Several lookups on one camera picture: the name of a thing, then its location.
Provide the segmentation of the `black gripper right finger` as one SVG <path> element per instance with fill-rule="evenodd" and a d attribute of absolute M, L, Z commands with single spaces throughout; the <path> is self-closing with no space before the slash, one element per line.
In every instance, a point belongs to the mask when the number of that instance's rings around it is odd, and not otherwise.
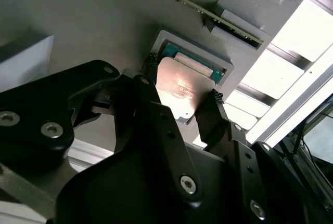
<path fill-rule="evenodd" d="M 205 151 L 222 158 L 232 170 L 235 203 L 231 212 L 243 223 L 322 223 L 323 206 L 300 168 L 289 169 L 285 154 L 257 141 L 229 121 L 222 94 L 212 90 L 195 112 Z"/>

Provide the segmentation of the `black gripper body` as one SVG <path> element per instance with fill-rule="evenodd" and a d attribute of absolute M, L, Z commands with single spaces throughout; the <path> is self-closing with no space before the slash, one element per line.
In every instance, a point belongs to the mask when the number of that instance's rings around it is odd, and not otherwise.
<path fill-rule="evenodd" d="M 56 223 L 244 223 L 233 169 L 187 146 L 203 186 L 197 208 L 180 202 L 151 159 L 134 148 L 73 177 L 56 204 Z"/>

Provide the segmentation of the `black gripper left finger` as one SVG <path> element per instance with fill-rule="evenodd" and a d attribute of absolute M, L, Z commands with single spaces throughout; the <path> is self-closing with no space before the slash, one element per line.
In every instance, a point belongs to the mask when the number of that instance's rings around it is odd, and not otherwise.
<path fill-rule="evenodd" d="M 58 197 L 79 174 L 68 163 L 74 130 L 102 110 L 116 119 L 123 146 L 116 154 L 141 150 L 173 196 L 190 208 L 200 206 L 200 179 L 154 83 L 121 75 L 101 60 L 1 93 L 1 189 L 56 223 Z"/>

